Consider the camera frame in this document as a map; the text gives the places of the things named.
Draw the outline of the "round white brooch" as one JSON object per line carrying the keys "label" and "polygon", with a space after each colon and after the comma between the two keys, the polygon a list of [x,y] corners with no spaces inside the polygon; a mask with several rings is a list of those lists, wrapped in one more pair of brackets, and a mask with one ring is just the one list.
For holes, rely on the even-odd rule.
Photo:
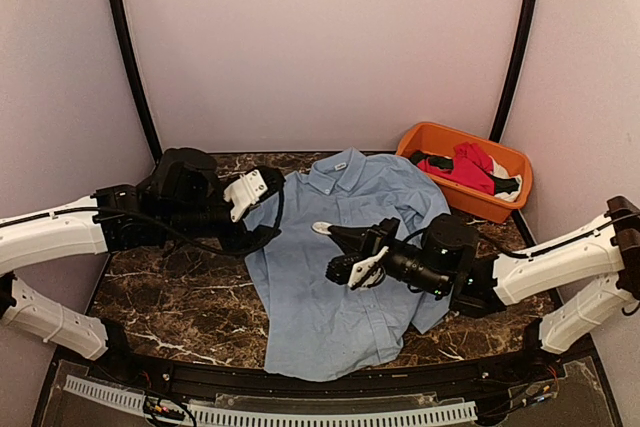
{"label": "round white brooch", "polygon": [[331,227],[330,223],[323,222],[323,221],[314,222],[311,226],[312,230],[315,233],[320,235],[326,235],[326,236],[330,234],[330,227]]}

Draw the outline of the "light blue button shirt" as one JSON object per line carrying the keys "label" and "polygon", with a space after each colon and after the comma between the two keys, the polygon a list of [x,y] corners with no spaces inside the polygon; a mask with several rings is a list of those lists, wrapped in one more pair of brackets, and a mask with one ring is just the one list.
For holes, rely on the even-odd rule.
{"label": "light blue button shirt", "polygon": [[408,327],[424,333],[440,323],[449,301],[378,271],[377,250],[344,261],[330,280],[329,262],[343,253],[328,229],[395,218],[404,239],[448,211],[439,187],[396,155],[351,148],[287,175],[284,198],[245,220],[250,229],[281,221],[280,234],[245,260],[269,320],[265,371],[332,381],[396,359]]}

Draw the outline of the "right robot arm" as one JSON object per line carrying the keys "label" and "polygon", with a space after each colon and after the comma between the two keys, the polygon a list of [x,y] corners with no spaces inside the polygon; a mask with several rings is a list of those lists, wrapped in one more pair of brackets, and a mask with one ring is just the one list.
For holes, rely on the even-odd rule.
{"label": "right robot arm", "polygon": [[639,303],[639,209],[616,196],[607,210],[581,228],[532,248],[478,257],[476,228],[450,214],[437,216],[412,239],[398,239],[400,222],[385,218],[369,227],[316,222],[314,232],[342,251],[327,278],[352,290],[391,277],[417,293],[448,299],[450,310],[482,318],[543,291],[587,279],[588,284],[554,312],[525,330],[524,348],[510,360],[521,381],[534,379],[549,355],[567,351],[617,312]]}

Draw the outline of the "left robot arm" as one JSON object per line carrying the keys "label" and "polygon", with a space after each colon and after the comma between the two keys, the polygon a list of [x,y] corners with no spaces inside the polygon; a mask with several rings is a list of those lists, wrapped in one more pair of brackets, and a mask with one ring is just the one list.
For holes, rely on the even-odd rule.
{"label": "left robot arm", "polygon": [[1,223],[1,323],[96,361],[120,383],[141,374],[119,325],[45,297],[15,272],[78,255],[123,252],[168,241],[244,257],[263,248],[279,226],[249,230],[246,214],[271,197],[283,215],[285,178],[264,165],[222,180],[216,160],[193,148],[171,148],[137,185],[122,184],[59,207]]}

